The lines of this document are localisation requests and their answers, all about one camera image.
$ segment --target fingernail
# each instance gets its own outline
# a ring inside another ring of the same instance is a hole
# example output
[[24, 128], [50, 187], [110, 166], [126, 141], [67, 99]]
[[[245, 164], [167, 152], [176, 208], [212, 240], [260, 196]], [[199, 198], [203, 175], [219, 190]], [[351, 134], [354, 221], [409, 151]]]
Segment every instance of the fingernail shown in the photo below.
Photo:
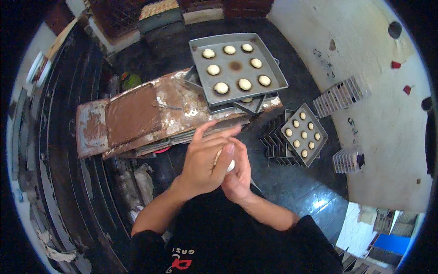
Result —
[[225, 151], [228, 153], [233, 153], [234, 151], [234, 144], [233, 143], [228, 143], [225, 147]]

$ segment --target black floor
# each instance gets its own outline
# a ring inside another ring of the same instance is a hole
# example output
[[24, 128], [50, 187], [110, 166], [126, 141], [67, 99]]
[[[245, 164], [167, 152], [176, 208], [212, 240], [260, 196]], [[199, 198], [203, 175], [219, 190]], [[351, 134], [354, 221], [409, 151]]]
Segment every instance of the black floor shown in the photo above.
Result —
[[[152, 43], [140, 41], [116, 55], [114, 68], [118, 73], [130, 71], [143, 82], [193, 65], [188, 41], [195, 38], [235, 32], [256, 32], [272, 55], [280, 60], [289, 88], [280, 92], [283, 109], [262, 114], [249, 124], [238, 138], [246, 144], [251, 162], [251, 176], [263, 195], [271, 202], [287, 207], [299, 216], [311, 214], [331, 242], [336, 242], [346, 214], [347, 182], [345, 175], [334, 174], [332, 156], [340, 150], [339, 139], [331, 118], [321, 119], [329, 140], [321, 151], [321, 158], [311, 168], [284, 167], [268, 162], [264, 146], [258, 140], [268, 120], [285, 108], [295, 110], [302, 103], [309, 106], [320, 92], [293, 47], [265, 19], [217, 20], [187, 25], [185, 30]], [[155, 171], [157, 193], [164, 191], [181, 172], [187, 145], [177, 145], [156, 159], [147, 162]]]

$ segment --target cloth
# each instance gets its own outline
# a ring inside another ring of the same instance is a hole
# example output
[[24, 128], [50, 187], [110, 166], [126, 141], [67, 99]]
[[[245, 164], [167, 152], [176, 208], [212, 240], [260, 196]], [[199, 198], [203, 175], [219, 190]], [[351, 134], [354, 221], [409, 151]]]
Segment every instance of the cloth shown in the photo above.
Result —
[[187, 202], [165, 246], [153, 231], [131, 240], [131, 273], [342, 273], [310, 215], [287, 231], [257, 222], [221, 188]]

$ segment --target sleeve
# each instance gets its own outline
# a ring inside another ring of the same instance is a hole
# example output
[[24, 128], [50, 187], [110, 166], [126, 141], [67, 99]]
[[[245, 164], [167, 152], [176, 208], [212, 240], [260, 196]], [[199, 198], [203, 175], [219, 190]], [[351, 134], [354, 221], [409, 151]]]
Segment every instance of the sleeve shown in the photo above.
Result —
[[166, 250], [161, 236], [151, 230], [131, 238], [130, 273], [162, 273], [166, 270]]
[[342, 273], [342, 261], [310, 215], [286, 231], [311, 273]]

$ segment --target person's left hand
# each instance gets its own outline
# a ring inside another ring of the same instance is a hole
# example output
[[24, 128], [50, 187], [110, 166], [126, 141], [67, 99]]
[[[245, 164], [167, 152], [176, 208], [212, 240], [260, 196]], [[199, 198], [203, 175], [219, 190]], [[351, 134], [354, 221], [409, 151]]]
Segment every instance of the person's left hand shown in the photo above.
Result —
[[[171, 189], [178, 190], [186, 200], [218, 188], [233, 159], [235, 145], [228, 138], [238, 134], [241, 126], [236, 125], [203, 138], [204, 131], [216, 123], [217, 121], [210, 121], [196, 129], [192, 143], [187, 149], [183, 172], [171, 185]], [[222, 153], [214, 165], [220, 149]]]

